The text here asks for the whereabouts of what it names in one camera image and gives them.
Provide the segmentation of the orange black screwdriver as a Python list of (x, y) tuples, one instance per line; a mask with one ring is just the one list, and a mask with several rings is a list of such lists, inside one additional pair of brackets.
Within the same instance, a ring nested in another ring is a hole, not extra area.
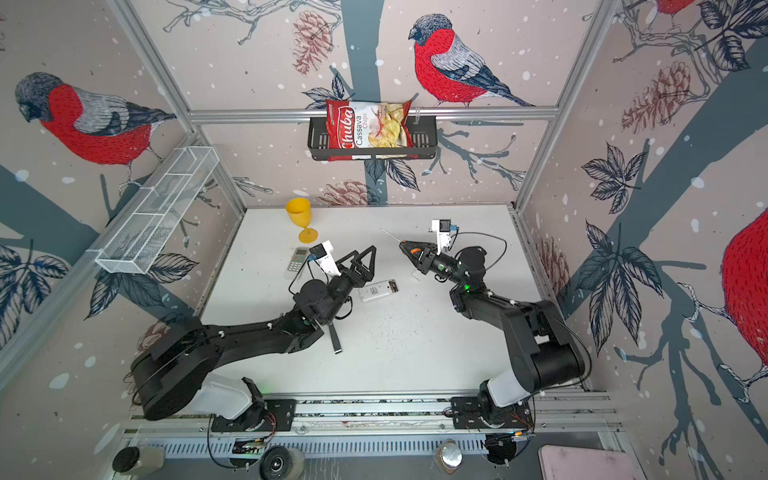
[(381, 231), (394, 239), (398, 242), (399, 249), (406, 255), (406, 253), (410, 250), (424, 250), (424, 244), (422, 242), (414, 242), (414, 241), (406, 241), (401, 240), (400, 238), (396, 237), (394, 234), (390, 233), (384, 228), (381, 228)]

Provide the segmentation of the white remote control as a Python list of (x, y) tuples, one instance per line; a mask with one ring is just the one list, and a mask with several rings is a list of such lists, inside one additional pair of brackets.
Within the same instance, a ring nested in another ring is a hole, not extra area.
[(385, 280), (376, 283), (369, 283), (359, 289), (359, 298), (362, 302), (379, 300), (399, 291), (398, 285), (394, 279)]

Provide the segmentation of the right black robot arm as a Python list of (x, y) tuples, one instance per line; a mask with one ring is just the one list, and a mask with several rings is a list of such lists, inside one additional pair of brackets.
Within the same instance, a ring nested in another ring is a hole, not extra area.
[(480, 415), (488, 424), (500, 424), (513, 405), (587, 372), (576, 339), (553, 302), (513, 300), (486, 286), (483, 248), (471, 246), (450, 256), (434, 243), (402, 241), (399, 249), (422, 274), (453, 284), (449, 297), (456, 312), (503, 332), (509, 366), (483, 381), (477, 395)]

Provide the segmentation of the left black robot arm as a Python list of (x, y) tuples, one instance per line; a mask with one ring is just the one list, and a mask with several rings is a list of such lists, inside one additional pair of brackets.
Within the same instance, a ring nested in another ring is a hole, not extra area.
[(203, 324), (196, 317), (179, 322), (131, 364), (133, 403), (145, 419), (163, 420), (187, 407), (219, 367), (309, 348), (338, 318), (352, 290), (373, 280), (376, 253), (371, 245), (345, 255), (335, 263), (338, 276), (306, 282), (293, 295), (293, 308), (273, 320), (234, 326)]

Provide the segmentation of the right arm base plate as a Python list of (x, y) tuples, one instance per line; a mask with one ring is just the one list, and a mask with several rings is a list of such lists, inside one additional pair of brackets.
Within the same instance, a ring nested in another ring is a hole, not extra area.
[(443, 414), (459, 430), (528, 430), (534, 426), (533, 414), (527, 403), (497, 407), (482, 395), (452, 397)]

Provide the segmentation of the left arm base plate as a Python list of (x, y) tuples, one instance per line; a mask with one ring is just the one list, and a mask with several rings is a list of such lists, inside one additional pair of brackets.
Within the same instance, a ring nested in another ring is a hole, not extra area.
[(295, 399), (267, 399), (252, 405), (234, 420), (215, 416), (211, 430), (215, 433), (288, 432), (292, 429), (296, 407)]

